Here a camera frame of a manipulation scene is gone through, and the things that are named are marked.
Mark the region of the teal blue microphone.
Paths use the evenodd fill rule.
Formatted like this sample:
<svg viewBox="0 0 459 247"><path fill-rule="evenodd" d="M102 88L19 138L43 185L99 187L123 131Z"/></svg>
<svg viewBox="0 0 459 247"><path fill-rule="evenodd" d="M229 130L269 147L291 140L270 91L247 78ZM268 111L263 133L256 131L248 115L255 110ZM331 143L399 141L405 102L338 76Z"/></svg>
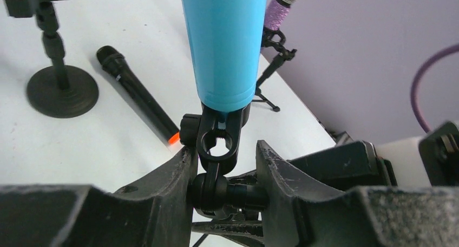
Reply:
<svg viewBox="0 0 459 247"><path fill-rule="evenodd" d="M267 0L182 0L200 101L219 112L254 97Z"/></svg>

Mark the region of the black tripod clip stand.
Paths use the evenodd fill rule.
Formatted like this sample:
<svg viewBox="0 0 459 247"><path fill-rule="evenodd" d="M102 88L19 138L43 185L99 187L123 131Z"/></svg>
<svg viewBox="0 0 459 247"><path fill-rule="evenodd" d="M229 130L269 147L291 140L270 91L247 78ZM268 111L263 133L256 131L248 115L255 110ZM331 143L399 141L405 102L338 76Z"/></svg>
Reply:
<svg viewBox="0 0 459 247"><path fill-rule="evenodd" d="M180 142L195 147L204 173L198 174L188 195L200 215L228 220L238 210L263 211L267 192L260 186L232 184L226 175L238 160L241 129L247 123L250 106L224 113L207 106L202 114L185 114L180 122Z"/></svg>

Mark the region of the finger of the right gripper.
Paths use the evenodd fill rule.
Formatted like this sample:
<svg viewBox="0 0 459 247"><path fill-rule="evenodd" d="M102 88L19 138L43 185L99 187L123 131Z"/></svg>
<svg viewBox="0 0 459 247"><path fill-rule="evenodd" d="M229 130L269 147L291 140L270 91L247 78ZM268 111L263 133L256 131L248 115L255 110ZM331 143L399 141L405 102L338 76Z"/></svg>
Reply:
<svg viewBox="0 0 459 247"><path fill-rule="evenodd" d="M285 160L286 182L299 188L396 186L391 162L378 157L372 144L355 141L302 157Z"/></svg>

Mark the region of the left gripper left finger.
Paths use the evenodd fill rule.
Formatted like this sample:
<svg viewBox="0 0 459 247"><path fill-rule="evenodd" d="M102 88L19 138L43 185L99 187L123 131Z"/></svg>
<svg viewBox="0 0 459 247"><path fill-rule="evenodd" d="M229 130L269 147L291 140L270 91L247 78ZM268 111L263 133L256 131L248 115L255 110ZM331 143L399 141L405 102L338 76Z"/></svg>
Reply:
<svg viewBox="0 0 459 247"><path fill-rule="evenodd" d="M93 185L1 187L1 246L188 246L187 189L197 152L183 147L114 193Z"/></svg>

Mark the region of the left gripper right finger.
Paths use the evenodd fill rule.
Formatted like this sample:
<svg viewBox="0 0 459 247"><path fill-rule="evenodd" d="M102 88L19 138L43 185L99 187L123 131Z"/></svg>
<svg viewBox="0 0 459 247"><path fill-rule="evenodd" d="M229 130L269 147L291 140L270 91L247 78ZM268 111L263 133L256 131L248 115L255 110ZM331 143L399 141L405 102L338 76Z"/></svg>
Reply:
<svg viewBox="0 0 459 247"><path fill-rule="evenodd" d="M357 186L345 192L255 147L265 246L458 246L457 187Z"/></svg>

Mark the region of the black round base stand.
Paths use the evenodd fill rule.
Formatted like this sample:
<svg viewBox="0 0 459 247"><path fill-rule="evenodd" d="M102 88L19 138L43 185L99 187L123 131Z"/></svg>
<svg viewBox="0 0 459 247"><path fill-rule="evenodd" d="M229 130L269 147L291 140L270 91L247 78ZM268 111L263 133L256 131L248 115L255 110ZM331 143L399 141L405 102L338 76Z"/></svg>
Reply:
<svg viewBox="0 0 459 247"><path fill-rule="evenodd" d="M74 118L90 111L99 98L95 79L85 70L65 64L65 48L54 2L68 0L4 0L14 18L36 19L51 66L36 72L27 84L27 98L38 112L53 118Z"/></svg>

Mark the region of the purple glitter microphone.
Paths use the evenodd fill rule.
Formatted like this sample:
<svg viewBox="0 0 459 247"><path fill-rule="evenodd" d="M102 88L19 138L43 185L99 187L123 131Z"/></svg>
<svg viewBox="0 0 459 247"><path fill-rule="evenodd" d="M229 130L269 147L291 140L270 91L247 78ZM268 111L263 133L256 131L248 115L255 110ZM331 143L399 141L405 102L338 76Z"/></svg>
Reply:
<svg viewBox="0 0 459 247"><path fill-rule="evenodd" d="M265 11L264 28L279 30L282 22L290 12L291 6L297 0L271 0Z"/></svg>

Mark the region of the black orange-tipped microphone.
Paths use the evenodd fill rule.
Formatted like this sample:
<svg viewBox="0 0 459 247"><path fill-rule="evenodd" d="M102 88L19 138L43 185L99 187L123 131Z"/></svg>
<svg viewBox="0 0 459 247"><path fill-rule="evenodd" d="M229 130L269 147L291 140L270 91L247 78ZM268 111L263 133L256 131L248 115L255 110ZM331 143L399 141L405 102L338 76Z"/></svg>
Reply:
<svg viewBox="0 0 459 247"><path fill-rule="evenodd" d="M118 82L141 112L170 145L180 140L179 128L137 78L125 57L112 46L106 45L96 52L102 69Z"/></svg>

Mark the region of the black shock mount tripod stand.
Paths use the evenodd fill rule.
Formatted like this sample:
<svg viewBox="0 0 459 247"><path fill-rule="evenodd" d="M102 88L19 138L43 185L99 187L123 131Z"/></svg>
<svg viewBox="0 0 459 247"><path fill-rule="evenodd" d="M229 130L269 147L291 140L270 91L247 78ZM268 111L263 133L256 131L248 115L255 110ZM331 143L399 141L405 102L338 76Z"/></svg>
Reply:
<svg viewBox="0 0 459 247"><path fill-rule="evenodd" d="M273 104L267 97L262 94L260 86L271 77L285 62L291 61L297 52L297 49L288 50L284 44L286 37L284 33L278 30L271 30L267 27L263 27L263 37L261 42L261 48L273 48L277 51L277 55L273 58L268 67L263 71L260 78L257 79L255 87L255 96L259 99L253 99L252 102L261 102L268 104L274 112L279 112L280 107Z"/></svg>

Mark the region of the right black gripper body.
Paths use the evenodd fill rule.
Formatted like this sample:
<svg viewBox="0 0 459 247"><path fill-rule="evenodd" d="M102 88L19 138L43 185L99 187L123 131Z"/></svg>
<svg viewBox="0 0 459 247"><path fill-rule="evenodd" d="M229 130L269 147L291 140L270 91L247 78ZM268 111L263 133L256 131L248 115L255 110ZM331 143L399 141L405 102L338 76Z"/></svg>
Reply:
<svg viewBox="0 0 459 247"><path fill-rule="evenodd" d="M432 186L458 186L458 121L446 121L419 142Z"/></svg>

